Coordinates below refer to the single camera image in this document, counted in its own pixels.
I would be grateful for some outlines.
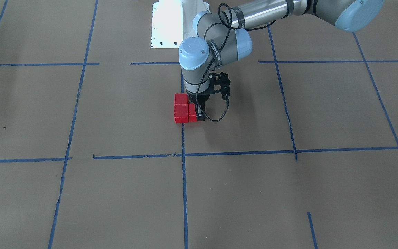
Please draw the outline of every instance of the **floor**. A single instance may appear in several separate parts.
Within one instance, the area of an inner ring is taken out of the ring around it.
[[[398,0],[251,32],[185,125],[153,2],[0,0],[0,249],[398,249]]]

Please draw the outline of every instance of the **robotic arm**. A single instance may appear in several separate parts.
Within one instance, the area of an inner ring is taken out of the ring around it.
[[[222,66],[247,57],[252,50],[248,31],[265,28],[292,14],[312,14],[346,32],[355,32],[377,16],[384,0],[256,0],[241,6],[219,5],[218,13],[202,11],[193,20],[197,37],[186,38],[179,47],[179,62],[189,101],[197,120],[218,122],[229,106],[228,75],[213,74]],[[218,120],[208,117],[205,101],[221,93],[226,110]]]

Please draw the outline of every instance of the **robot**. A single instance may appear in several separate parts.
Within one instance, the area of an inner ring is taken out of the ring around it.
[[[217,13],[198,13],[193,20],[197,37],[186,38],[178,49],[186,95],[191,102],[190,120],[207,118],[219,122],[226,114],[229,77],[223,72],[210,71],[250,55],[253,44],[248,31],[266,28],[290,15],[311,14],[340,30],[355,32],[368,25],[383,4],[384,0],[255,0],[234,7],[222,3]],[[205,101],[216,93],[221,93],[226,101],[226,110],[215,120],[205,112]]]

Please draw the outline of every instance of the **blue joint cap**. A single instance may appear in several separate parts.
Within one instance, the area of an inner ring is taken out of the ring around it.
[[[186,70],[194,70],[207,61],[210,48],[204,39],[188,37],[180,44],[178,53],[180,66]]]
[[[251,54],[253,50],[253,43],[251,42],[250,34],[243,28],[235,30],[237,43],[237,60],[242,60]]]
[[[197,36],[199,36],[198,35],[198,24],[199,24],[199,21],[207,13],[209,13],[209,12],[208,11],[201,11],[193,19],[193,30],[195,31]]]
[[[368,25],[382,9],[385,0],[356,0],[338,17],[336,28],[356,32]]]

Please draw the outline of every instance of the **red block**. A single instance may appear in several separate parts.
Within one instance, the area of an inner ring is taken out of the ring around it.
[[[188,119],[190,122],[197,122],[196,108],[194,104],[188,104]]]
[[[174,105],[188,105],[188,95],[186,93],[175,93]]]
[[[174,106],[175,123],[188,123],[188,105]]]

